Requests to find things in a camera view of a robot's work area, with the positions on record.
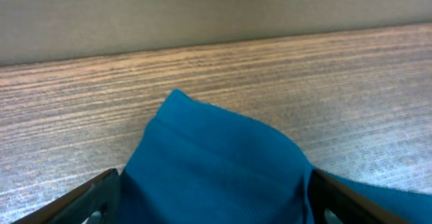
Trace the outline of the blue polo shirt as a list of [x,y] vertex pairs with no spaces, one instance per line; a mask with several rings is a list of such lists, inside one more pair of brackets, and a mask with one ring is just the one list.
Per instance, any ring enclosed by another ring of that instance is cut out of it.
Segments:
[[314,223],[287,136],[173,90],[121,174],[120,223]]

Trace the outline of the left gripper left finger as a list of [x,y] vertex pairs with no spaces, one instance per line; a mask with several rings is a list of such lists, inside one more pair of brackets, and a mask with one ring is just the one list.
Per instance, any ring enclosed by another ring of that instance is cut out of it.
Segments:
[[120,186],[117,169],[108,169],[13,224],[116,223]]

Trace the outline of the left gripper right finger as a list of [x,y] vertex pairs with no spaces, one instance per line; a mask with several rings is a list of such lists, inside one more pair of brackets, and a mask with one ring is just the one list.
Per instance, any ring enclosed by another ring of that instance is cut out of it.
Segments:
[[314,170],[311,173],[308,200],[315,223],[408,223],[405,219],[371,202],[322,170]]

